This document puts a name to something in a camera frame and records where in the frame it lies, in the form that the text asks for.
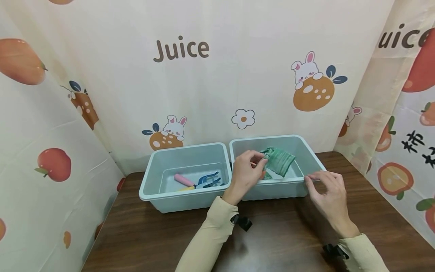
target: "hand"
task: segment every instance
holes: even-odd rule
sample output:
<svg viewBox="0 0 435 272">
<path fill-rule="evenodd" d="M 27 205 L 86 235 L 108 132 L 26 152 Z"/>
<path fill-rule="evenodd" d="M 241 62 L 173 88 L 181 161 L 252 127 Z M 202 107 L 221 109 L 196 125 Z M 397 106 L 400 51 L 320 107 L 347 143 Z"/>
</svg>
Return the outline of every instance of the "hand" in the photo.
<svg viewBox="0 0 435 272">
<path fill-rule="evenodd" d="M 320 180 L 326 186 L 326 193 L 319 194 L 313 179 Z M 346 189 L 340 174 L 320 171 L 304 177 L 310 198 L 319 212 L 328 220 L 340 238 L 352 238 L 360 235 L 357 226 L 350 220 L 346 204 Z"/>
<path fill-rule="evenodd" d="M 236 206 L 249 189 L 257 184 L 267 163 L 267 159 L 263 158 L 264 154 L 253 150 L 248 150 L 236 158 L 231 184 L 222 196 L 225 202 Z"/>
</svg>

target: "pink handle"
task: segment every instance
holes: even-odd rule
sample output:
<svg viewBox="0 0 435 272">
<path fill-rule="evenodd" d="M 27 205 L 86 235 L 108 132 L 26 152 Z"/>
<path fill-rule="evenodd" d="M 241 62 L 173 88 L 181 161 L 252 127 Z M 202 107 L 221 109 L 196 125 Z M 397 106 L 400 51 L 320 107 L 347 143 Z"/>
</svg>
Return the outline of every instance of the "pink handle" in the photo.
<svg viewBox="0 0 435 272">
<path fill-rule="evenodd" d="M 187 187 L 190 187 L 190 186 L 194 186 L 194 185 L 195 185 L 193 182 L 191 182 L 190 180 L 188 180 L 187 178 L 183 177 L 183 176 L 180 175 L 180 174 L 175 174 L 175 175 L 174 175 L 174 179 L 175 179 L 176 181 L 180 182 L 181 184 L 186 185 Z"/>
</svg>

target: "wooden table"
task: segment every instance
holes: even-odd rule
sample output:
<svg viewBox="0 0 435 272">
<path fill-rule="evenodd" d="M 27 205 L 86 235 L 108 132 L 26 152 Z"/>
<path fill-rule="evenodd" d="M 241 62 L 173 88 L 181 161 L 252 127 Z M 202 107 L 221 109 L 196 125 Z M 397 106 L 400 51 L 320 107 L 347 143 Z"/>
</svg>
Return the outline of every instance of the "wooden table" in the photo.
<svg viewBox="0 0 435 272">
<path fill-rule="evenodd" d="M 435 271 L 435 250 L 341 154 L 317 155 L 329 171 L 343 175 L 350 217 L 373 242 L 390 271 Z M 207 209 L 161 214 L 139 199 L 143 175 L 128 175 L 83 272 L 175 270 Z M 343 269 L 322 254 L 321 246 L 335 238 L 325 222 L 319 222 L 309 198 L 241 202 L 239 211 L 253 226 L 248 232 L 234 228 L 213 271 Z"/>
</svg>

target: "black strap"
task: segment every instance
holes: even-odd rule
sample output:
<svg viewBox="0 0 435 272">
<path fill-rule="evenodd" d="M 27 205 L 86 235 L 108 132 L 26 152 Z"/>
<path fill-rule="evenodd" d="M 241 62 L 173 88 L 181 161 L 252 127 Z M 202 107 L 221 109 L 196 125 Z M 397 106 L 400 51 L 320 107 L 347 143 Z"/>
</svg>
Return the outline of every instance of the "black strap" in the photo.
<svg viewBox="0 0 435 272">
<path fill-rule="evenodd" d="M 332 257 L 342 257 L 345 260 L 349 260 L 349 255 L 346 254 L 338 245 L 333 246 L 332 244 L 324 245 L 323 251 Z"/>
<path fill-rule="evenodd" d="M 239 214 L 236 214 L 231 218 L 231 223 L 234 225 L 239 225 L 246 232 L 252 226 L 252 222 L 248 217 L 241 217 Z"/>
</svg>

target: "bunny illustration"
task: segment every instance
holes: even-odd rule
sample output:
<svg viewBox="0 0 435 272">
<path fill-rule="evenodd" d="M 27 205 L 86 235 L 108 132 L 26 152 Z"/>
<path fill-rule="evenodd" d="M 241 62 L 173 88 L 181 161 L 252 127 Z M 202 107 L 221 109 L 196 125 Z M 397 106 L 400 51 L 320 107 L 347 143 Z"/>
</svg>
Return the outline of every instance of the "bunny illustration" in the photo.
<svg viewBox="0 0 435 272">
<path fill-rule="evenodd" d="M 315 80 L 321 79 L 323 77 L 323 73 L 319 73 L 317 64 L 314 62 L 313 51 L 308 52 L 305 58 L 305 63 L 295 61 L 291 65 L 291 69 L 295 72 L 294 81 L 296 83 L 296 90 L 302 88 L 304 81 L 309 77 L 313 77 Z"/>
<path fill-rule="evenodd" d="M 161 134 L 164 136 L 168 136 L 169 134 L 173 134 L 177 137 L 177 140 L 184 140 L 184 125 L 186 124 L 187 118 L 182 117 L 180 122 L 177 122 L 177 118 L 173 115 L 169 115 L 167 117 L 168 123 L 165 125 Z"/>
<path fill-rule="evenodd" d="M 362 112 L 360 107 L 353 107 L 353 103 L 351 109 L 349 110 L 348 115 L 346 116 L 345 124 L 349 127 L 351 125 L 352 120 L 355 118 L 355 115 L 358 115 Z"/>
</svg>

